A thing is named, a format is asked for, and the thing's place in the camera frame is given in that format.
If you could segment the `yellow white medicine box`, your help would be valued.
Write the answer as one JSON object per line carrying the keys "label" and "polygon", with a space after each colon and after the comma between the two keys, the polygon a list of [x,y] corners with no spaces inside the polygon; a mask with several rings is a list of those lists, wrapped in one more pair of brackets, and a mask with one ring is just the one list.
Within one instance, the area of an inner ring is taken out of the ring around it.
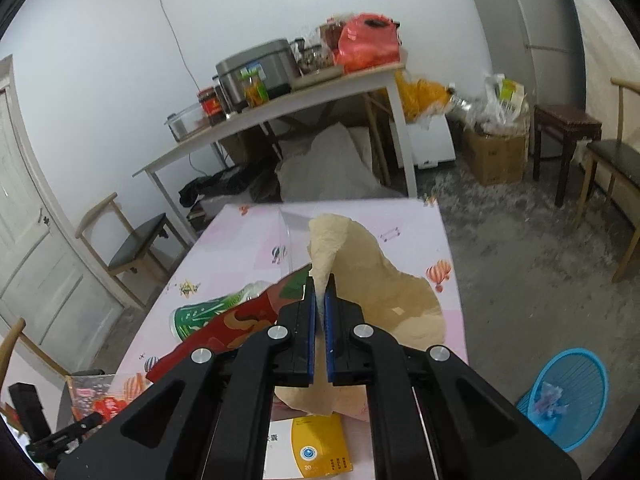
{"label": "yellow white medicine box", "polygon": [[264,479],[317,479],[352,471],[339,414],[270,422]]}

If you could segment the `grey rice cooker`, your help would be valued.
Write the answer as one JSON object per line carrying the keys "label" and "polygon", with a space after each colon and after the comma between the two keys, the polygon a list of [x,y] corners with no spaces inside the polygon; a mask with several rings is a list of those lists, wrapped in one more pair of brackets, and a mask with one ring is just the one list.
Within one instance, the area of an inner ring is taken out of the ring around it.
{"label": "grey rice cooker", "polygon": [[290,93],[292,82],[300,76],[290,42],[276,39],[249,48],[216,64],[218,80],[232,110],[247,107],[243,82],[249,74],[264,84],[270,99]]}

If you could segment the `red sauce jar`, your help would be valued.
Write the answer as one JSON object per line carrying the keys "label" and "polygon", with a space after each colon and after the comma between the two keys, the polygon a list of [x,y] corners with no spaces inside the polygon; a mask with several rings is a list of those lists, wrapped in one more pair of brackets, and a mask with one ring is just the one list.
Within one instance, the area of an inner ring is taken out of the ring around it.
{"label": "red sauce jar", "polygon": [[226,120],[226,114],[224,114],[224,109],[213,87],[208,87],[198,92],[198,102],[200,102],[201,108],[212,126]]}

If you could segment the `green snack bag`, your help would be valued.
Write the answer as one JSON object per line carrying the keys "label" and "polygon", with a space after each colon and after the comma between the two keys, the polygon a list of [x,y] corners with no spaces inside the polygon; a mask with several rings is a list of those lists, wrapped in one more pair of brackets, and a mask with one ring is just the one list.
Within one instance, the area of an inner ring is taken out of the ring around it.
{"label": "green snack bag", "polygon": [[231,294],[209,299],[198,304],[186,304],[171,312],[169,327],[178,341],[186,338],[206,326],[217,315],[237,307],[247,300],[257,298],[270,286],[268,282],[258,281],[245,285]]}

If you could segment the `yellow plastic bag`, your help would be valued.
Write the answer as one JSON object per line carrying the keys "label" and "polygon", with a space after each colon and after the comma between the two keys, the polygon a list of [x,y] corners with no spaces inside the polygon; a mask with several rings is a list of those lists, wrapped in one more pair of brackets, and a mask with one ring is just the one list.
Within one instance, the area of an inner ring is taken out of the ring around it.
{"label": "yellow plastic bag", "polygon": [[409,124],[427,117],[445,114],[451,91],[436,81],[412,78],[405,70],[395,73],[402,111]]}

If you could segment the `grey refrigerator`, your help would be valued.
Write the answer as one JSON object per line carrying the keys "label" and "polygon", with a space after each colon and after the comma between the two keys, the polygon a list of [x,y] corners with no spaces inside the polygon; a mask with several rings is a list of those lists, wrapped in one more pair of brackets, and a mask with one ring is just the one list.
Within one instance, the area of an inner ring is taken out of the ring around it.
{"label": "grey refrigerator", "polygon": [[586,62],[574,0],[474,0],[492,69],[530,104],[586,107]]}

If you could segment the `pickle jar green label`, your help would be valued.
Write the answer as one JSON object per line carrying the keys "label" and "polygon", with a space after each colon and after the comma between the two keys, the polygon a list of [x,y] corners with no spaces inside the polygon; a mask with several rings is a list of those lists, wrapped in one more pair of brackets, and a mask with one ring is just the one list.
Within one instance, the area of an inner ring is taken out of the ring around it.
{"label": "pickle jar green label", "polygon": [[257,70],[250,70],[242,76],[245,101],[249,107],[262,106],[269,101],[268,91]]}

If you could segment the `clear plastic bag red print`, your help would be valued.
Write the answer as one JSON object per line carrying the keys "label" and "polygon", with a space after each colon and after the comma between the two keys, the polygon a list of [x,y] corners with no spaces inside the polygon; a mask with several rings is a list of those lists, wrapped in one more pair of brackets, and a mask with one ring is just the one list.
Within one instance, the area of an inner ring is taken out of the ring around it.
{"label": "clear plastic bag red print", "polygon": [[542,419],[552,419],[563,416],[568,405],[563,400],[564,390],[560,386],[542,382],[534,395],[532,414]]}

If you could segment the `wooden chair black seat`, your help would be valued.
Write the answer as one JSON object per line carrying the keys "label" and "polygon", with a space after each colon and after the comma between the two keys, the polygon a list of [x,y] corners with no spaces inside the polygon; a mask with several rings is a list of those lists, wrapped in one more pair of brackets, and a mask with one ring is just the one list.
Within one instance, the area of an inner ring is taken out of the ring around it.
{"label": "wooden chair black seat", "polygon": [[611,79],[617,88],[617,129],[615,139],[592,141],[586,146],[586,171],[574,220],[577,229],[586,213],[591,182],[596,176],[597,166],[602,165],[610,174],[606,190],[605,205],[611,203],[616,183],[623,185],[634,198],[639,198],[639,152],[624,141],[625,92],[639,95],[639,84],[620,78]]}

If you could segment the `red snack bag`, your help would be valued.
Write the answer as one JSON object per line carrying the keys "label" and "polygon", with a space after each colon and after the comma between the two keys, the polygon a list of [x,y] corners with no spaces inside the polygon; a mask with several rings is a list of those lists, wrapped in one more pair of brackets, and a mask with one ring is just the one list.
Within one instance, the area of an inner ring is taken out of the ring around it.
{"label": "red snack bag", "polygon": [[157,382],[182,359],[198,348],[206,348],[215,354],[235,350],[250,335],[276,324],[280,310],[303,299],[304,287],[311,266],[288,274],[276,284],[271,284],[257,298],[247,300],[221,315],[193,333],[178,346],[165,354],[146,372],[146,379]]}

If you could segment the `pink patterned table cover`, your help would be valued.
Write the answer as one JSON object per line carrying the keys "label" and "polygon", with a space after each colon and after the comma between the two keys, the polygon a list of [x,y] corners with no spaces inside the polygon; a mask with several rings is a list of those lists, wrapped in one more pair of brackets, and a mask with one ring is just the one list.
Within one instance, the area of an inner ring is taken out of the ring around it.
{"label": "pink patterned table cover", "polygon": [[444,343],[465,359],[458,283],[437,200],[339,200],[228,205],[186,254],[155,301],[117,369],[145,375],[211,318],[238,315],[240,330],[220,328],[218,347],[253,333],[302,298],[311,266],[308,223],[337,214],[360,223],[399,271],[422,278],[445,323]]}

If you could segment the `clear plastic sheet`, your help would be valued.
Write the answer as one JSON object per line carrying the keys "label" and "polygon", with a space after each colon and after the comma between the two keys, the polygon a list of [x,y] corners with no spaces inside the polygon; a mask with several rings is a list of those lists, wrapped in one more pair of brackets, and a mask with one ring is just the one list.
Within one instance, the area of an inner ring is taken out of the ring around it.
{"label": "clear plastic sheet", "polygon": [[282,275],[288,275],[311,262],[309,255],[310,218],[304,214],[279,210],[278,263]]}

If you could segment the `brown paper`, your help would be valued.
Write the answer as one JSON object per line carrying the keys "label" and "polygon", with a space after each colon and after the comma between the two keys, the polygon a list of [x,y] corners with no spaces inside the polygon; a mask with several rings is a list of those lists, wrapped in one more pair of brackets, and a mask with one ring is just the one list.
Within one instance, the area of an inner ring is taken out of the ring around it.
{"label": "brown paper", "polygon": [[[337,296],[359,304],[364,320],[392,334],[400,344],[425,350],[442,344],[446,322],[442,308],[423,278],[397,270],[364,226],[337,214],[309,221],[310,276],[318,300],[335,278]],[[363,386],[333,387],[326,364],[316,359],[317,379],[309,388],[276,389],[280,401],[311,415],[345,415],[363,422],[369,418]]]}

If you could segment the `glass bowl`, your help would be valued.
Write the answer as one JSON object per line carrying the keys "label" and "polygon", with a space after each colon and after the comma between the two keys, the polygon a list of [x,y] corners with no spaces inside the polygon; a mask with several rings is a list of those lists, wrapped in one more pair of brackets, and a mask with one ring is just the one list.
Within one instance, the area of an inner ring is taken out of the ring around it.
{"label": "glass bowl", "polygon": [[175,141],[180,143],[207,129],[210,122],[201,104],[195,103],[181,112],[170,114],[165,126]]}

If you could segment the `wooden chair at left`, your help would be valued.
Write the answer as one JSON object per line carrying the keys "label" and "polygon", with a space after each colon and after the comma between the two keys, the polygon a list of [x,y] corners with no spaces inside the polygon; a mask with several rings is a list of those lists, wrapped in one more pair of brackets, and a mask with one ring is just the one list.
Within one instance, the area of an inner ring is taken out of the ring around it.
{"label": "wooden chair at left", "polygon": [[[78,222],[74,235],[76,240],[80,240],[81,243],[84,244],[85,248],[87,248],[88,252],[96,259],[101,268],[134,302],[136,307],[144,311],[146,309],[146,303],[120,279],[120,276],[126,272],[137,274],[141,271],[154,283],[159,284],[160,287],[164,287],[169,280],[169,270],[152,251],[155,241],[158,238],[168,238],[168,233],[171,233],[183,248],[181,257],[184,257],[188,253],[191,245],[178,232],[168,219],[167,214],[158,214],[135,228],[116,202],[117,197],[118,194],[113,192],[103,200],[100,200],[99,203],[93,205]],[[117,252],[115,252],[110,262],[106,263],[91,245],[85,236],[85,232],[91,229],[108,210],[116,214],[116,217],[126,229],[128,236],[117,249]]]}

